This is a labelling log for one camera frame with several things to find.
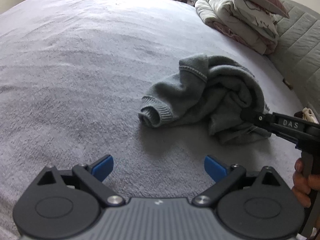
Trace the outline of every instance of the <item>triangular cutout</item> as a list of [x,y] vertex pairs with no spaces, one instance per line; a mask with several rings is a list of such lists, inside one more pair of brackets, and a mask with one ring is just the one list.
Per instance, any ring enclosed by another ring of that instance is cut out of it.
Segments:
[[54,183],[56,183],[56,180],[54,179],[52,172],[47,171],[38,182],[38,185],[41,186],[41,185],[54,184]]
[[267,172],[264,175],[264,178],[262,180],[262,184],[264,185],[272,185],[272,186],[280,186],[278,180],[275,178],[275,176],[271,172]]

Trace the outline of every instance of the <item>ribbed cuff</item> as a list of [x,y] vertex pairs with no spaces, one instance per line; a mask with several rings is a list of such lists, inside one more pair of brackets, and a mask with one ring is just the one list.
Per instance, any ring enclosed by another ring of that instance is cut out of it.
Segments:
[[156,128],[172,122],[173,116],[165,103],[155,98],[144,96],[139,118],[147,126]]

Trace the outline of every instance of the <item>gray quilted headboard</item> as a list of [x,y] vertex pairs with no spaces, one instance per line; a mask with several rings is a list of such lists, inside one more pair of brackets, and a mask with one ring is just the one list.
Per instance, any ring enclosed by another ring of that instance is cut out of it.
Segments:
[[281,0],[290,19],[276,16],[278,46],[268,57],[304,106],[320,114],[320,14],[291,0]]

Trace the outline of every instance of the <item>human hand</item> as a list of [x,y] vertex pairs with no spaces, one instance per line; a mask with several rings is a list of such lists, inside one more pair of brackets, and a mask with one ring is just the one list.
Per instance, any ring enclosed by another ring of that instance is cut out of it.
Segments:
[[[320,175],[309,175],[308,178],[305,178],[302,174],[303,168],[304,164],[300,158],[294,165],[296,171],[292,177],[294,184],[292,192],[305,208],[309,208],[311,206],[311,200],[308,195],[311,189],[320,190]],[[316,221],[315,228],[320,228],[320,216]]]

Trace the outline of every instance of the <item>sweater sleeve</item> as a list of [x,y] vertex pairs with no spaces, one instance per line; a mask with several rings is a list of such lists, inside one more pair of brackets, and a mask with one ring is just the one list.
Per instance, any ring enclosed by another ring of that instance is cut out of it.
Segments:
[[201,98],[208,69],[204,54],[181,59],[179,73],[152,85],[142,97],[140,120],[150,127],[159,127],[180,119]]

